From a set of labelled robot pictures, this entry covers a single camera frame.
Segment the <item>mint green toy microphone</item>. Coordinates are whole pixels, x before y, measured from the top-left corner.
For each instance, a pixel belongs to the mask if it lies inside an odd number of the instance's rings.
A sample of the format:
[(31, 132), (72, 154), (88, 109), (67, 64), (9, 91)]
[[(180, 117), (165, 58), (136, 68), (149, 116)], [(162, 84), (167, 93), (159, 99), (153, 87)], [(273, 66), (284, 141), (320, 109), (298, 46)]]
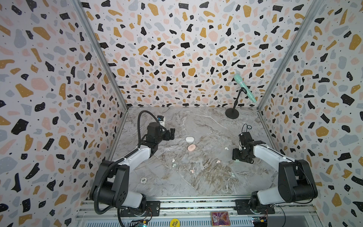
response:
[(233, 79), (235, 80), (235, 82), (243, 89), (243, 91), (245, 92), (245, 94), (247, 95), (247, 97), (253, 102), (256, 103), (257, 100), (255, 99), (255, 96), (253, 95), (253, 93), (250, 91), (250, 89), (247, 87), (247, 85), (245, 84), (244, 80), (242, 79), (242, 77), (238, 74), (235, 74)]

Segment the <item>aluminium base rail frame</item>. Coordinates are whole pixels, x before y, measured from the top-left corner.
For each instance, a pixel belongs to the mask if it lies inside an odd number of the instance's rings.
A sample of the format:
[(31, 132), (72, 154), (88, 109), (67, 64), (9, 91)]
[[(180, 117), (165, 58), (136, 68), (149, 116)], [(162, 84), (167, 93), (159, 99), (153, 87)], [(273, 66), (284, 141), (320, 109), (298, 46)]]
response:
[(112, 208), (97, 215), (92, 201), (84, 201), (75, 227), (169, 227), (177, 218), (181, 227), (212, 227), (211, 212), (227, 211), (227, 227), (321, 227), (312, 205), (283, 203), (252, 211), (247, 195), (148, 197), (147, 210), (136, 215), (130, 209)]

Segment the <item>mint green earbud case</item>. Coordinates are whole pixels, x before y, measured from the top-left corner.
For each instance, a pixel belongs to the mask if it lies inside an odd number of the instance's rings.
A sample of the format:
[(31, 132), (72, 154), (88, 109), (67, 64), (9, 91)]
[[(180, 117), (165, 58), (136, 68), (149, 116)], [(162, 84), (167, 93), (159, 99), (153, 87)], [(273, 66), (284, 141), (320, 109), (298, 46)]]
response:
[(194, 138), (193, 137), (186, 137), (185, 140), (188, 143), (193, 143), (194, 142)]

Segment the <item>left aluminium corner post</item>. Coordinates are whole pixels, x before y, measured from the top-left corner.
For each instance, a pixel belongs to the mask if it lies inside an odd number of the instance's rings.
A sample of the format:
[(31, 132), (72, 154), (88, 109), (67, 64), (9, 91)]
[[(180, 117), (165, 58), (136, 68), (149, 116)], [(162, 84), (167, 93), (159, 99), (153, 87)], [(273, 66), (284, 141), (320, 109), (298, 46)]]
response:
[(95, 51), (95, 53), (97, 54), (97, 57), (100, 61), (100, 64), (102, 65), (103, 69), (105, 70), (105, 73), (106, 73), (106, 76), (108, 77), (110, 83), (111, 83), (111, 86), (112, 88), (114, 89), (116, 95), (117, 95), (117, 99), (120, 103), (120, 106), (121, 106), (121, 109), (124, 110), (124, 111), (127, 111), (128, 110), (128, 107), (124, 101), (124, 98), (123, 98), (123, 95), (117, 85), (117, 82), (112, 74), (112, 71), (111, 71), (111, 68), (105, 58), (105, 55), (103, 54), (102, 50), (101, 50), (101, 47), (99, 45), (99, 42), (95, 36), (95, 33), (92, 29), (92, 26), (88, 20), (88, 17), (86, 15), (86, 12), (83, 10), (83, 7), (82, 7), (82, 4), (81, 4), (81, 1), (76, 1), (76, 0), (72, 0), (71, 1), (72, 4), (73, 4), (73, 7), (75, 9), (75, 12), (82, 24), (82, 26), (84, 27), (85, 29), (85, 32), (87, 34), (87, 37), (89, 38), (90, 42), (91, 42), (91, 45)]

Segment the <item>aluminium corner post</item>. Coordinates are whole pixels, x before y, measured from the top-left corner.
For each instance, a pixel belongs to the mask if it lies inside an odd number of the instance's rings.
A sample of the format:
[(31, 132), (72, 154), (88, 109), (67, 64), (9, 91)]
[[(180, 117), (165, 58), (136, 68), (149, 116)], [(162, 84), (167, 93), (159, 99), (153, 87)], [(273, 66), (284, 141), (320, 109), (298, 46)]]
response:
[(274, 87), (277, 85), (279, 79), (281, 78), (285, 67), (288, 65), (290, 58), (294, 55), (294, 52), (297, 50), (299, 43), (304, 38), (305, 34), (307, 33), (307, 30), (314, 20), (314, 17), (318, 14), (320, 8), (325, 3), (324, 0), (316, 0), (312, 1), (311, 6), (309, 7), (305, 19), (302, 21), (302, 24), (299, 27), (299, 30), (297, 31), (293, 41), (291, 42), (291, 45), (288, 47), (287, 52), (285, 56), (283, 57), (281, 64), (279, 65), (273, 79), (268, 84), (267, 90), (258, 106), (258, 111), (261, 111), (264, 107), (264, 105), (269, 100), (270, 95), (272, 94), (272, 91)]
[(117, 95), (117, 99), (120, 103), (120, 106), (121, 106), (121, 109), (124, 110), (124, 111), (127, 111), (128, 110), (128, 107), (124, 101), (124, 98), (123, 98), (123, 95), (117, 85), (117, 82), (112, 74), (112, 71), (111, 71), (111, 68), (105, 58), (105, 55), (103, 54), (102, 50), (101, 50), (101, 47), (99, 45), (99, 42), (95, 36), (95, 33), (92, 29), (92, 26), (88, 20), (88, 17), (86, 15), (86, 12), (83, 10), (83, 7), (82, 7), (82, 4), (81, 4), (81, 1), (76, 1), (76, 0), (72, 0), (71, 1), (72, 4), (73, 4), (73, 7), (75, 9), (75, 12), (82, 24), (82, 26), (84, 27), (85, 29), (85, 32), (87, 34), (87, 37), (89, 38), (90, 42), (91, 42), (91, 45), (95, 51), (95, 53), (97, 54), (97, 57), (100, 61), (100, 64), (102, 65), (103, 69), (105, 70), (105, 73), (106, 73), (106, 76), (108, 77), (110, 83), (111, 83), (111, 86), (112, 88), (114, 89), (116, 95)]

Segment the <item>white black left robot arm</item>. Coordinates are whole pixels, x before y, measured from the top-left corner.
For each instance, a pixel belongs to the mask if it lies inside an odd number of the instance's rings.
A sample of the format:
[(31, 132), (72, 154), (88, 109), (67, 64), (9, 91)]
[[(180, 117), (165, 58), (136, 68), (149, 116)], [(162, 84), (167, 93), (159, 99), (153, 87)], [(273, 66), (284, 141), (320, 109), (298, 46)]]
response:
[(167, 129), (160, 123), (152, 122), (147, 127), (147, 134), (133, 151), (119, 160), (103, 161), (90, 193), (96, 214), (104, 214), (111, 208), (130, 208), (145, 212), (145, 195), (129, 190), (130, 172), (151, 158), (161, 142), (174, 139), (175, 128)]

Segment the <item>pink square sticker card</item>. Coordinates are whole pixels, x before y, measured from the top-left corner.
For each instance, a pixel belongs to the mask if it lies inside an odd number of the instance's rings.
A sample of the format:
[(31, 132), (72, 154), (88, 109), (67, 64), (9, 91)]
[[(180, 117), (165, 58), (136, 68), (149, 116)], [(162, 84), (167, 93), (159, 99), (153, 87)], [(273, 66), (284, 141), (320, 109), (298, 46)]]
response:
[(213, 227), (226, 227), (231, 225), (227, 211), (211, 212), (211, 225)]

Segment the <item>black microphone stand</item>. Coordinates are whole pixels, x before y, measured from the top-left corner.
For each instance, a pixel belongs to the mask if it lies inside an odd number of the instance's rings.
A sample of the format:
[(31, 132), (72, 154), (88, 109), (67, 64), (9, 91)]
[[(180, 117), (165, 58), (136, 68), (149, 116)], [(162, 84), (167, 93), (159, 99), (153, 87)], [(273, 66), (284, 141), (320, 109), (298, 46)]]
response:
[(227, 110), (226, 110), (225, 115), (226, 115), (228, 118), (230, 118), (230, 119), (236, 119), (236, 118), (238, 118), (238, 117), (239, 117), (239, 112), (238, 112), (238, 110), (236, 110), (236, 107), (237, 107), (238, 101), (239, 101), (239, 99), (240, 99), (240, 95), (241, 95), (242, 93), (245, 93), (245, 94), (247, 93), (247, 91), (246, 91), (246, 89), (245, 89), (245, 88), (241, 88), (241, 89), (240, 89), (240, 91), (239, 91), (239, 93), (238, 93), (238, 96), (237, 96), (236, 100), (234, 101), (233, 108), (229, 108), (229, 109), (227, 109)]

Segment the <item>yellow round sticker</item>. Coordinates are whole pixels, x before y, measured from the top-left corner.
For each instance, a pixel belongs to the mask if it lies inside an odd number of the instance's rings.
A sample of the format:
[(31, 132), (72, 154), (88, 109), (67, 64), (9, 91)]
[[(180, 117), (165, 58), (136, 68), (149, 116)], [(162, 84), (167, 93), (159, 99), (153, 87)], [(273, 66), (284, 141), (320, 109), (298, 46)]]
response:
[(177, 218), (173, 218), (170, 221), (170, 227), (180, 227), (181, 226), (181, 222), (177, 219)]

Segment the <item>right aluminium corner post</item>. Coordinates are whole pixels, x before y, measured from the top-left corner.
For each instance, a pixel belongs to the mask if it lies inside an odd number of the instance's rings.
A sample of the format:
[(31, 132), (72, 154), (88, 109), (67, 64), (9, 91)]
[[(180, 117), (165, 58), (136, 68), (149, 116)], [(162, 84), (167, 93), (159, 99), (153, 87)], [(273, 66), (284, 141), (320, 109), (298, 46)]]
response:
[(312, 1), (311, 6), (309, 7), (305, 19), (302, 21), (302, 24), (299, 27), (299, 30), (297, 31), (293, 41), (291, 42), (291, 45), (288, 47), (287, 52), (285, 56), (283, 57), (281, 64), (279, 65), (273, 79), (268, 84), (267, 90), (258, 106), (258, 111), (261, 111), (264, 107), (264, 105), (269, 100), (270, 95), (272, 94), (272, 91), (274, 87), (277, 85), (279, 79), (281, 78), (285, 67), (288, 65), (290, 58), (294, 55), (294, 52), (297, 50), (299, 43), (304, 38), (305, 34), (307, 33), (307, 30), (314, 20), (314, 17), (318, 14), (320, 8), (325, 3), (324, 0), (316, 0)]

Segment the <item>pink earbud case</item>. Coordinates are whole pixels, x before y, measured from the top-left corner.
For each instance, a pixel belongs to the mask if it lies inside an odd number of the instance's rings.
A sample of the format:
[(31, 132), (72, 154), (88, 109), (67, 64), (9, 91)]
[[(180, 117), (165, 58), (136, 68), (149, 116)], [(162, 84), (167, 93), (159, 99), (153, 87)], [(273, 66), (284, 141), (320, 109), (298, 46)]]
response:
[(188, 151), (189, 152), (192, 152), (196, 149), (196, 145), (195, 144), (191, 144), (189, 147), (188, 147)]

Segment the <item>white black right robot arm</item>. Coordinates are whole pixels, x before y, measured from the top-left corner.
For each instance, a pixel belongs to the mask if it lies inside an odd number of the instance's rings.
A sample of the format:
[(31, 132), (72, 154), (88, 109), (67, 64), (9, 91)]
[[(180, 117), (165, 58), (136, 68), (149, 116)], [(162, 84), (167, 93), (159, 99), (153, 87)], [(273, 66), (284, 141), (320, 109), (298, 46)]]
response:
[(278, 173), (278, 184), (251, 194), (250, 205), (257, 207), (281, 203), (306, 203), (318, 196), (310, 164), (289, 158), (269, 147), (263, 141), (255, 141), (249, 132), (239, 134), (239, 148), (233, 149), (232, 160), (253, 164), (260, 159)]

